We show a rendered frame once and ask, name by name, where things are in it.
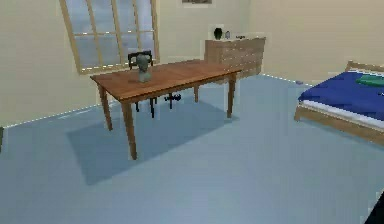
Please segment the grey green bust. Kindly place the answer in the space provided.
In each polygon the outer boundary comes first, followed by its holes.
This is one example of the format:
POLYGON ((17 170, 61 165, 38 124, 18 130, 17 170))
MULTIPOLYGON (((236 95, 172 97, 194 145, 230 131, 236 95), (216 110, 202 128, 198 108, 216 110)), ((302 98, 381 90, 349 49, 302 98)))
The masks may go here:
POLYGON ((143 54, 139 54, 136 58, 136 63, 139 68, 139 81, 142 83, 149 81, 151 79, 151 74, 148 72, 148 58, 143 54))

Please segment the brown wooden table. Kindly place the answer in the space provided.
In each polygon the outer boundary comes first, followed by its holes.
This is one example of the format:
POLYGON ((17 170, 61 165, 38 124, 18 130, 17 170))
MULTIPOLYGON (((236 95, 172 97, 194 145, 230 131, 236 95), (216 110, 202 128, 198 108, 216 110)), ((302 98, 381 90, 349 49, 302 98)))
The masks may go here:
POLYGON ((149 73, 152 75, 151 80, 144 83, 139 81, 137 69, 92 75, 91 79, 98 87, 109 130, 112 130, 113 127, 107 94, 110 94, 121 104, 130 155, 133 160, 136 160, 137 150, 132 104, 188 88, 194 89, 195 99, 198 99, 198 89, 201 85, 227 79, 227 117, 231 118, 235 85, 239 72, 239 68, 230 68, 225 64, 194 59, 151 66, 149 68, 149 73))

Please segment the light wooden chest of drawers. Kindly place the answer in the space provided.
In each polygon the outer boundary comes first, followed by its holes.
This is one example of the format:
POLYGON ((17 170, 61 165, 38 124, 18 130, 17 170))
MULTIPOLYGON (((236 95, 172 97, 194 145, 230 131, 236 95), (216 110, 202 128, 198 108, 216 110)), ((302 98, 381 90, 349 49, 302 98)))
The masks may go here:
POLYGON ((261 72, 265 42, 265 37, 206 40, 204 59, 241 69, 240 78, 256 75, 261 72))

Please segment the black chair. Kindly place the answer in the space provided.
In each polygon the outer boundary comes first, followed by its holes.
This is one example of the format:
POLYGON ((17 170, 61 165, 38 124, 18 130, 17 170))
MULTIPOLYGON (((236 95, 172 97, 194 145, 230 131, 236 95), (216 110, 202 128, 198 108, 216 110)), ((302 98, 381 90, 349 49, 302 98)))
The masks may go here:
MULTIPOLYGON (((151 50, 146 50, 146 51, 140 51, 140 52, 134 52, 134 53, 128 53, 127 54, 127 59, 128 59, 128 66, 129 66, 129 69, 132 70, 133 67, 138 67, 137 63, 136 63, 136 58, 139 54, 143 54, 145 55, 147 58, 148 58, 148 61, 149 61, 149 65, 150 66, 153 66, 153 57, 152 57, 152 52, 151 50)), ((180 101, 181 100, 181 94, 177 94, 177 95, 173 95, 172 93, 169 94, 168 97, 165 97, 164 98, 165 101, 169 101, 169 106, 170 106, 170 109, 173 108, 173 104, 172 104, 172 101, 173 100, 176 100, 176 101, 180 101)), ((151 110, 151 116, 152 118, 154 118, 154 115, 155 115, 155 112, 154 112, 154 104, 157 104, 157 97, 154 97, 154 98, 150 98, 150 110, 151 110)), ((136 107, 136 111, 139 112, 139 103, 136 102, 135 103, 135 107, 136 107)))

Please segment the wooden framed window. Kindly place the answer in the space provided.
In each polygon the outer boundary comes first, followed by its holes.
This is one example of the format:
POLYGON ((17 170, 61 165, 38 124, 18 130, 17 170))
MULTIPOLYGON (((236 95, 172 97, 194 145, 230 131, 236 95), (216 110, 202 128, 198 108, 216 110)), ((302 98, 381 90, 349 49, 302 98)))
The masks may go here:
POLYGON ((160 61, 157 0, 58 1, 78 74, 126 69, 145 50, 160 61))

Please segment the wooden bed with blue cover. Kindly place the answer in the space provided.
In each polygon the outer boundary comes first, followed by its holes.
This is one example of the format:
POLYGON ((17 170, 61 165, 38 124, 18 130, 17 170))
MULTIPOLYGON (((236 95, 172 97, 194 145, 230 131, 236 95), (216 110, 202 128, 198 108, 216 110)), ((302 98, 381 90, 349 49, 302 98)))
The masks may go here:
POLYGON ((294 120, 306 118, 384 146, 384 87, 358 84, 362 75, 384 77, 384 66, 350 60, 344 72, 299 96, 294 120))

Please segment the green pillow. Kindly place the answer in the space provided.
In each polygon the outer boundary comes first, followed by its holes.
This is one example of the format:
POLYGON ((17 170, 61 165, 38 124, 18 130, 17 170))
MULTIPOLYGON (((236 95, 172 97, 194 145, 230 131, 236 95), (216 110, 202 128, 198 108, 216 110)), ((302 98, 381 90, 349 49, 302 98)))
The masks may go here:
POLYGON ((384 77, 376 75, 362 75, 356 79, 358 84, 363 84, 371 87, 384 87, 384 77))

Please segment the dark blue corner object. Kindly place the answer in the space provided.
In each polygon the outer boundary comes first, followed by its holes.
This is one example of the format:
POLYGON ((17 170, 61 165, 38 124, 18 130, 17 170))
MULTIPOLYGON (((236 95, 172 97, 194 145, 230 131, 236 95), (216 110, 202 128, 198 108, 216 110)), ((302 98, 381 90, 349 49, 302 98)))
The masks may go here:
POLYGON ((380 195, 364 224, 384 224, 384 191, 380 195))

